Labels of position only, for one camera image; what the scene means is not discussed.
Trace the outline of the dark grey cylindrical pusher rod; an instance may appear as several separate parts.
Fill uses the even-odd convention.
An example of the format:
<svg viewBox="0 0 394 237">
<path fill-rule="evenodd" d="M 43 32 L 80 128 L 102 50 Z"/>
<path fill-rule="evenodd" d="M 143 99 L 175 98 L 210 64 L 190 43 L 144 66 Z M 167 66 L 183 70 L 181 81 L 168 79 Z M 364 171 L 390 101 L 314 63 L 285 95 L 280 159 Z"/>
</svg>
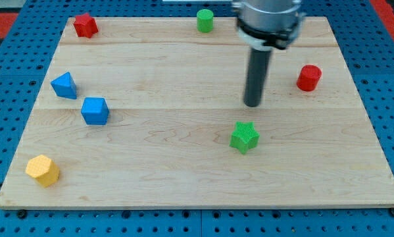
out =
<svg viewBox="0 0 394 237">
<path fill-rule="evenodd" d="M 261 103 L 271 53 L 271 50 L 259 51 L 251 48 L 243 96 L 243 102 L 248 107 L 257 107 Z"/>
</svg>

